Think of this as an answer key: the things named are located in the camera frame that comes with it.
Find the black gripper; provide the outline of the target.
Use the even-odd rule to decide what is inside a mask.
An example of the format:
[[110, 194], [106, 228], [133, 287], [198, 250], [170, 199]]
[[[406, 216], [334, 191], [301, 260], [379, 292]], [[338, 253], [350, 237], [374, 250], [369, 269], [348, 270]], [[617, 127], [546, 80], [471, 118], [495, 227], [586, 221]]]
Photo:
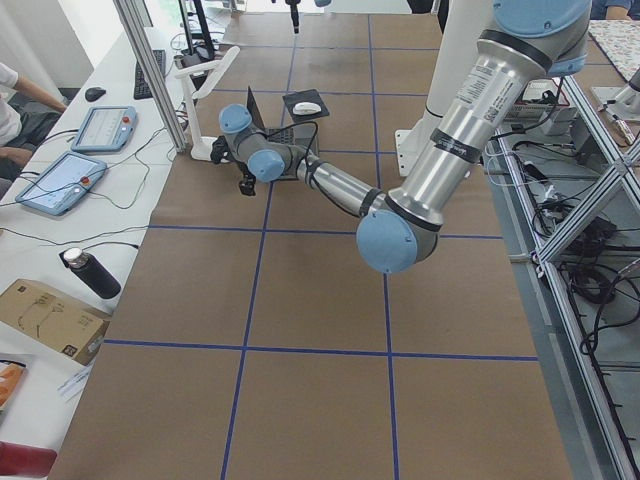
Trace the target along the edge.
[[243, 180], [238, 184], [240, 192], [245, 196], [255, 196], [256, 177], [250, 172], [246, 164], [241, 164], [240, 169], [243, 173]]
[[298, 34], [300, 32], [300, 15], [298, 9], [298, 4], [300, 4], [300, 2], [301, 0], [285, 0], [285, 4], [289, 5], [293, 32], [295, 34]]

